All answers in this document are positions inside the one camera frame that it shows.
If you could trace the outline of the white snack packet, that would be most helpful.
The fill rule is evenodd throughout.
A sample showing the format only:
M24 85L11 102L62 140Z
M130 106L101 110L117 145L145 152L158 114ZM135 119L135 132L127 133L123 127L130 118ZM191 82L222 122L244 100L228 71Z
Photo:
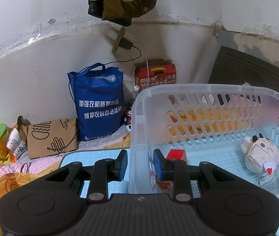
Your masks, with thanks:
M5 147L12 162L16 162L27 150L26 143L16 128L14 128L6 141Z

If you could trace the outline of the dark wooden headboard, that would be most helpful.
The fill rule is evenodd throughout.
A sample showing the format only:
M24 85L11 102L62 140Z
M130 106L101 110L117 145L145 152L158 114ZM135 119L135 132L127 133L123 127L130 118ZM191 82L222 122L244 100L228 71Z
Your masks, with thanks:
M279 92L279 68L252 55L221 46L208 82L231 85L248 83Z

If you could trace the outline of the red soda can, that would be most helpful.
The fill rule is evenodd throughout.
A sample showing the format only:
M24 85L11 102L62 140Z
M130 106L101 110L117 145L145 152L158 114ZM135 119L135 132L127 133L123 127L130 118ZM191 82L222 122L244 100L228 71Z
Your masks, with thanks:
M124 114L124 124L130 125L131 124L131 111L126 111Z

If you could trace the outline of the black wall charger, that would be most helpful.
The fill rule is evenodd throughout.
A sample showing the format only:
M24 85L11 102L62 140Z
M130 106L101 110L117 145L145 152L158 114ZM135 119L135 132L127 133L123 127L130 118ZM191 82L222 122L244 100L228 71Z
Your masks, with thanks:
M131 50L133 48L133 42L122 37L119 41L119 47L125 49L125 50Z

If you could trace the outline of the red gift carton box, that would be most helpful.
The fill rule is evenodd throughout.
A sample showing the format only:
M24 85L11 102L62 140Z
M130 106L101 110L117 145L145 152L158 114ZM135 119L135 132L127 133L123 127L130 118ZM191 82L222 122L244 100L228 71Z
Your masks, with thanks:
M135 69L135 85L142 91L152 86L175 84L177 70L171 60L148 60L148 65L138 64Z

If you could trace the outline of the blue non-woven tote bag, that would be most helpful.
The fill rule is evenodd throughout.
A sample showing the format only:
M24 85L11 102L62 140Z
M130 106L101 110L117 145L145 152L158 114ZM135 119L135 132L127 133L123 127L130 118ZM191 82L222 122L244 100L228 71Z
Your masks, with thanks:
M123 72L95 63L67 74L75 103L78 139L88 141L114 133L124 106Z

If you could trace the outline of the grey plush doll toy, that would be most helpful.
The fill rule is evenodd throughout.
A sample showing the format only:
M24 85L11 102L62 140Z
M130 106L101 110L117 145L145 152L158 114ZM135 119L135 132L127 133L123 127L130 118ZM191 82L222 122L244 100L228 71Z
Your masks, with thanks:
M258 185L262 187L271 183L276 177L277 165L279 164L277 146L259 133L258 136L244 137L240 148L245 156L246 168L260 175Z

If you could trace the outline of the red small box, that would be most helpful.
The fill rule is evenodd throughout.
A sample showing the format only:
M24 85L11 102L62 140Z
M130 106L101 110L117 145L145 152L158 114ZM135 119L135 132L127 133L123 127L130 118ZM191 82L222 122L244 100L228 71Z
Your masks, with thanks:
M173 190L184 189L190 182L187 163L184 160L166 159L160 149L155 149L153 164L157 180L172 182Z

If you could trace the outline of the clear plastic water bottle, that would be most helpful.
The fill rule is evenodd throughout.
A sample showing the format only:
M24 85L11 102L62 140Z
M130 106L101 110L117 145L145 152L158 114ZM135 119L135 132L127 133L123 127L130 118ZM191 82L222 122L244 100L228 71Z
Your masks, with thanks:
M139 94L139 86L135 85L133 87L133 91L131 92L131 98L129 100L129 109L133 107L133 104L135 103L138 94Z

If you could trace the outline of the brown paper burger bag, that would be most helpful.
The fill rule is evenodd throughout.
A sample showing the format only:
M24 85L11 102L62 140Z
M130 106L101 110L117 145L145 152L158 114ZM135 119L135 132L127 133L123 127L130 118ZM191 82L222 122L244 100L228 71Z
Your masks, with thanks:
M77 150L76 124L76 118L30 124L19 116L16 127L26 138L28 157L33 159Z

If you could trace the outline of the translucent white laundry basket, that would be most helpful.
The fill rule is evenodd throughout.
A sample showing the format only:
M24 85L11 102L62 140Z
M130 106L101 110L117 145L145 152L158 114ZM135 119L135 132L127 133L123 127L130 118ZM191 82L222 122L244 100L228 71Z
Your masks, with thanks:
M279 93L248 85L175 84L140 92L132 108L130 193L156 193L153 151L183 149L188 163L208 161L279 198L274 176L248 170L240 149L247 136L263 135L279 150Z

